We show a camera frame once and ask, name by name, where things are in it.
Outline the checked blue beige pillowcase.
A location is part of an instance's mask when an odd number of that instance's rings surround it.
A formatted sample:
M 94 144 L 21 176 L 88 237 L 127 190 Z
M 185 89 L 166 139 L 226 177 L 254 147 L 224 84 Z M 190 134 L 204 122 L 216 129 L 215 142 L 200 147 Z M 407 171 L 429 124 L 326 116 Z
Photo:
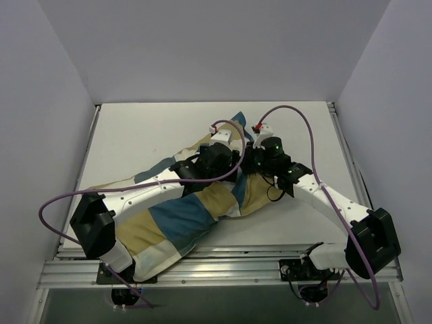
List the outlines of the checked blue beige pillowcase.
M 197 145 L 185 148 L 141 176 L 146 179 L 197 152 Z M 200 192 L 140 212 L 116 231 L 135 262 L 133 279 L 146 281 L 174 265 L 223 217 L 247 216 L 282 196 L 260 175 L 241 173 L 234 183 L 213 182 Z

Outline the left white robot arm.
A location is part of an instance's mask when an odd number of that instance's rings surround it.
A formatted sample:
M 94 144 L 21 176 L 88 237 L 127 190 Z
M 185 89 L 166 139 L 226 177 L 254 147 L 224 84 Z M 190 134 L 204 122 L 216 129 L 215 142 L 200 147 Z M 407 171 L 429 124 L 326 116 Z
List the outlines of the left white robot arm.
M 239 160 L 239 151 L 216 142 L 124 190 L 83 192 L 70 225 L 85 256 L 111 265 L 112 276 L 119 282 L 132 281 L 136 266 L 116 232 L 119 227 L 155 205 L 200 192 L 213 182 L 232 179 Z

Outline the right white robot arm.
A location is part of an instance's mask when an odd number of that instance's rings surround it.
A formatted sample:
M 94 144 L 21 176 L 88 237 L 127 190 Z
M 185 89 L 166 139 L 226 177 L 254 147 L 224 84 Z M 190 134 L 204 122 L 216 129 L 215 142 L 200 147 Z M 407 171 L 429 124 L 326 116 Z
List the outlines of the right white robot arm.
M 260 146 L 246 145 L 243 169 L 260 175 L 272 187 L 303 201 L 347 233 L 345 244 L 317 243 L 300 261 L 303 276 L 313 279 L 328 269 L 350 269 L 363 279 L 376 274 L 401 254 L 392 216 L 372 210 L 318 183 L 307 166 L 284 153 L 281 138 L 271 136 Z

